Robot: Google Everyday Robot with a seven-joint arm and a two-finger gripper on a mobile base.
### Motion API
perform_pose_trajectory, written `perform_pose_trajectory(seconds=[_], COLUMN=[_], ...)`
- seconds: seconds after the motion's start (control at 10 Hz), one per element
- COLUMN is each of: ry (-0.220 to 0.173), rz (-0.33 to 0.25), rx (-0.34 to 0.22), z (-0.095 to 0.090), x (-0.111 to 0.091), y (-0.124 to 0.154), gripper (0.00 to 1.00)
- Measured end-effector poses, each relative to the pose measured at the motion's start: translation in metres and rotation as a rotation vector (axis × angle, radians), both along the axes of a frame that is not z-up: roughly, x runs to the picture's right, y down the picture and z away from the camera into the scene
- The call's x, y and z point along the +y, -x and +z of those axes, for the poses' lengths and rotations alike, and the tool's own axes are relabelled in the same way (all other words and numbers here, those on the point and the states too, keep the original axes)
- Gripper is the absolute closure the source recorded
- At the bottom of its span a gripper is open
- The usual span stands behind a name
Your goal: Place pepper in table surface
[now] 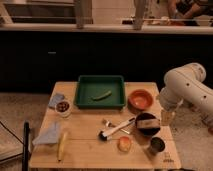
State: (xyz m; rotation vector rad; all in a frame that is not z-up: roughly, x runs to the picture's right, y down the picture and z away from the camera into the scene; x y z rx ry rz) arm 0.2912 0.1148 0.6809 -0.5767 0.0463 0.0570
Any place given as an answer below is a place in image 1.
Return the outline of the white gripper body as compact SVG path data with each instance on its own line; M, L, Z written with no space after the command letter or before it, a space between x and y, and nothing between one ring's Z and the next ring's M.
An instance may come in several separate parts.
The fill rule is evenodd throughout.
M159 103L162 108L168 112L176 110L183 102L183 99L176 95L173 91L164 87L158 96Z

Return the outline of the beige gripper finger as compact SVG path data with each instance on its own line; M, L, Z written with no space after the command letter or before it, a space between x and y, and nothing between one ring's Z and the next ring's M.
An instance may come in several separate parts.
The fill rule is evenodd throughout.
M162 110L161 111L161 124L163 126L169 126L170 123L173 121L173 118L175 116L175 112L169 112L166 110Z

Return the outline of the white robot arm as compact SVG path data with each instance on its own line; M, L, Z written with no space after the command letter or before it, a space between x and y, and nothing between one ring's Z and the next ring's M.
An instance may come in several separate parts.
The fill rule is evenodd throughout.
M213 128L213 89L203 83L205 78L206 70L199 63L189 63L169 70L164 75L165 87L158 95L161 115L171 116L187 101L204 113L203 123Z

